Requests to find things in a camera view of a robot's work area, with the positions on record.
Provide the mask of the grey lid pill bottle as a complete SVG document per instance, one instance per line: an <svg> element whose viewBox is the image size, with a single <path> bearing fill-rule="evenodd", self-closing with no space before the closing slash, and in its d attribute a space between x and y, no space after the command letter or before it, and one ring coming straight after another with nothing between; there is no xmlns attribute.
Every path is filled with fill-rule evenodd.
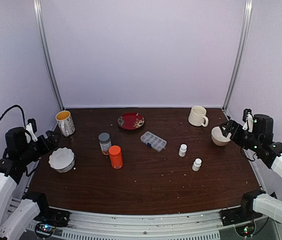
<svg viewBox="0 0 282 240"><path fill-rule="evenodd" d="M103 132L98 136L98 139L99 139L101 152L104 155L108 156L109 155L109 149L112 146L110 135L106 132Z"/></svg>

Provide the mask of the orange pill bottle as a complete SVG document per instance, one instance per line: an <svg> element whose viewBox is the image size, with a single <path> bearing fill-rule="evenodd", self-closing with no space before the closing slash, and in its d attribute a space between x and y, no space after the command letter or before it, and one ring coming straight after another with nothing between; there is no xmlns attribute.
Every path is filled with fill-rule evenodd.
<svg viewBox="0 0 282 240"><path fill-rule="evenodd" d="M120 169L123 167L123 157L121 147L113 145L109 148L109 156L111 165L114 169Z"/></svg>

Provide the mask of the clear plastic pill organizer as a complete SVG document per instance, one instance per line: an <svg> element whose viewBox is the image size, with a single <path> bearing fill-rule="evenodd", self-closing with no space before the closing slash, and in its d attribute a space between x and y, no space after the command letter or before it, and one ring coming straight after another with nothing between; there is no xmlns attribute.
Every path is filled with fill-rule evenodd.
<svg viewBox="0 0 282 240"><path fill-rule="evenodd" d="M142 143L151 147L152 149L160 152L161 150L165 149L167 145L167 141L158 137L157 135L147 131L143 135L141 135L140 140Z"/></svg>

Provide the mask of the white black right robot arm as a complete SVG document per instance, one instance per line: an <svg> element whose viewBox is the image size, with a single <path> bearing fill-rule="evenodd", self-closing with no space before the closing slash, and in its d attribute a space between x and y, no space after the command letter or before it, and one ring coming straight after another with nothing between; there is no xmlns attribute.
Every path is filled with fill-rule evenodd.
<svg viewBox="0 0 282 240"><path fill-rule="evenodd" d="M239 147L251 150L268 169L282 179L282 142L275 142L274 120L266 114L252 114L245 109L244 125L228 120L219 125L224 137L230 137ZM254 190L243 195L237 217L247 221L254 214L262 214L282 224L282 200L263 190Z"/></svg>

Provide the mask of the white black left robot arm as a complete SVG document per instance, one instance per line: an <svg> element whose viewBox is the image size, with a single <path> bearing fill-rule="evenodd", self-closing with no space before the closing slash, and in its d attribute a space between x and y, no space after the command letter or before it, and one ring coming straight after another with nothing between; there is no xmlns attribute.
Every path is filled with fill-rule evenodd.
<svg viewBox="0 0 282 240"><path fill-rule="evenodd" d="M60 134L47 131L35 136L31 130L15 127L5 134L6 149L0 160L0 240L17 240L28 224L36 217L48 222L53 217L46 195L29 192L21 200L17 209L3 220L14 190L23 175L28 175L27 165L58 147Z"/></svg>

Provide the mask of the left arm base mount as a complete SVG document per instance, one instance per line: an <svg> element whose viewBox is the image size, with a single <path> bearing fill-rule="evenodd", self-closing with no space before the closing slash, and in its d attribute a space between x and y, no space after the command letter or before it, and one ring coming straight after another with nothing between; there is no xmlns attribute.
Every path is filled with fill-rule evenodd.
<svg viewBox="0 0 282 240"><path fill-rule="evenodd" d="M41 239L49 238L57 228L67 227L69 218L69 211L48 208L45 213L41 213L34 218L37 221L34 227L34 233Z"/></svg>

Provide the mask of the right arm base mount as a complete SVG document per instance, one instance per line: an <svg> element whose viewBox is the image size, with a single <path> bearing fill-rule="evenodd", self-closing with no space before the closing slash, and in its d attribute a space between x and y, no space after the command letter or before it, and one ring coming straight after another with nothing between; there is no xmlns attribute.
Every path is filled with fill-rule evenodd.
<svg viewBox="0 0 282 240"><path fill-rule="evenodd" d="M234 226L236 234L245 239L256 234L255 220L263 216L261 213L255 212L244 215L240 206L235 208L225 207L219 211L219 214L224 227Z"/></svg>

